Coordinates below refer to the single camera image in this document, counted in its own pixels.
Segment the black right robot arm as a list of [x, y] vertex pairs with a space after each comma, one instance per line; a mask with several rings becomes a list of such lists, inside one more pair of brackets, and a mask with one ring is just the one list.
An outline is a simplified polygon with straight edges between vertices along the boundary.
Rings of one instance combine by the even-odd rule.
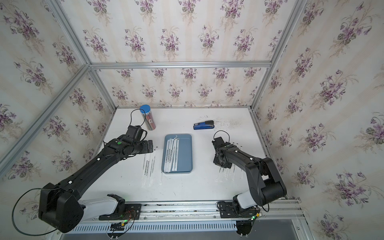
[[287, 188], [272, 159], [251, 156], [221, 137], [215, 138], [212, 143], [215, 165], [226, 169], [236, 165], [246, 173], [249, 189], [235, 196], [240, 208], [263, 207], [287, 195]]

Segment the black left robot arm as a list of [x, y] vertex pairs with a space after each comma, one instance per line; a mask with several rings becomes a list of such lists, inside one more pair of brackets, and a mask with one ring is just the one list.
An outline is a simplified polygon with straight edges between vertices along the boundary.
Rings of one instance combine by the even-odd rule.
[[43, 187], [38, 218], [62, 233], [73, 230], [80, 222], [114, 212], [123, 212], [123, 198], [108, 195], [101, 199], [81, 201], [87, 189], [108, 169], [120, 161], [154, 151], [152, 140], [139, 140], [121, 135], [110, 140], [86, 165], [68, 178]]

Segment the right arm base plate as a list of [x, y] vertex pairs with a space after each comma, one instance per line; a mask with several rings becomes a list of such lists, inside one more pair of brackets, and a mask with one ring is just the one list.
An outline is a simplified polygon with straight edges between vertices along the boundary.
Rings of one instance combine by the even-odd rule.
[[257, 206], [243, 209], [236, 201], [219, 201], [217, 202], [217, 208], [221, 219], [245, 218], [253, 220], [260, 216], [260, 209]]

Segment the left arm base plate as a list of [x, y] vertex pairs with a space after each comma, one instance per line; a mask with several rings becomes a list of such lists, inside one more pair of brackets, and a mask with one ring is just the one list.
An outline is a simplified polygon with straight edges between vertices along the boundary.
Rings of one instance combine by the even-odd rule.
[[99, 221], [114, 221], [114, 220], [138, 220], [141, 214], [141, 204], [125, 204], [124, 207], [118, 207], [110, 215], [99, 216]]

